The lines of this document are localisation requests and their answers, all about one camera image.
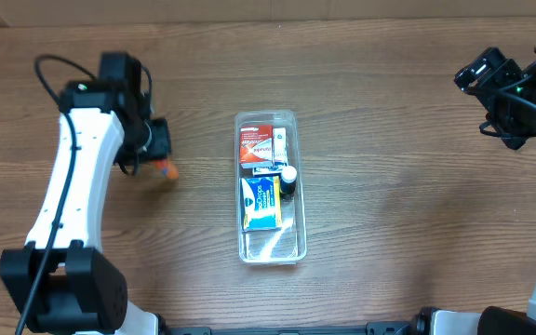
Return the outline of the orange tube white cap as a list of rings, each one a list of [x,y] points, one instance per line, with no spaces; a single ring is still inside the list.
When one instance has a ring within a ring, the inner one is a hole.
[[[154,160],[152,164],[169,180],[176,180],[179,177],[177,166],[169,158]]]

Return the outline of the red medicine box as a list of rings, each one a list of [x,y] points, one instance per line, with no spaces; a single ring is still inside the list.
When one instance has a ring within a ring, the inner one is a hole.
[[[242,168],[268,168],[274,165],[272,125],[240,128],[239,163]]]

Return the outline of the blue yellow VapoDrops box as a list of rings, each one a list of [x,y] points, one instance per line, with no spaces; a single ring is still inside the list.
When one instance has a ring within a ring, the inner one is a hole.
[[[243,229],[275,230],[282,225],[280,179],[277,176],[243,178]]]

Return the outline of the white and blue medicine box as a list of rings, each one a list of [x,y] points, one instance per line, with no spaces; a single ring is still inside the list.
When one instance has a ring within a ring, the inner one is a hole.
[[[274,165],[272,167],[253,168],[252,175],[254,177],[277,175],[288,165],[287,132],[284,127],[273,129],[273,142]]]

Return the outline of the clear plastic container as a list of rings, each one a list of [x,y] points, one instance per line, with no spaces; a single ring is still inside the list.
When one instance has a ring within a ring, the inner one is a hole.
[[[294,264],[306,254],[298,123],[288,110],[234,120],[238,253],[254,264]]]

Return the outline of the dark bottle white cap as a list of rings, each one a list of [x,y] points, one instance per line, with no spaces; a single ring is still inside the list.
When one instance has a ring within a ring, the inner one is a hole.
[[[294,196],[297,185],[298,172],[294,166],[285,166],[280,173],[280,194],[283,199]]]

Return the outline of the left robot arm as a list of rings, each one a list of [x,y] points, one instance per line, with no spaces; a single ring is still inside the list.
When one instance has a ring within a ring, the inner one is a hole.
[[[19,311],[17,332],[165,334],[158,314],[136,306],[127,280],[104,256],[101,222],[113,167],[178,171],[168,123],[153,115],[153,78],[126,52],[105,52],[96,73],[51,97],[59,145],[47,193],[21,248],[6,249],[0,278]]]

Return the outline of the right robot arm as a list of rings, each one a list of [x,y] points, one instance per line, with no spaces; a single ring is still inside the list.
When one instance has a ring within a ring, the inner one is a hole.
[[[536,58],[525,66],[498,48],[485,49],[455,74],[455,85],[486,111],[479,131],[514,151],[536,139]],[[490,306],[481,312],[424,307],[403,334],[535,334],[536,282],[522,311]]]

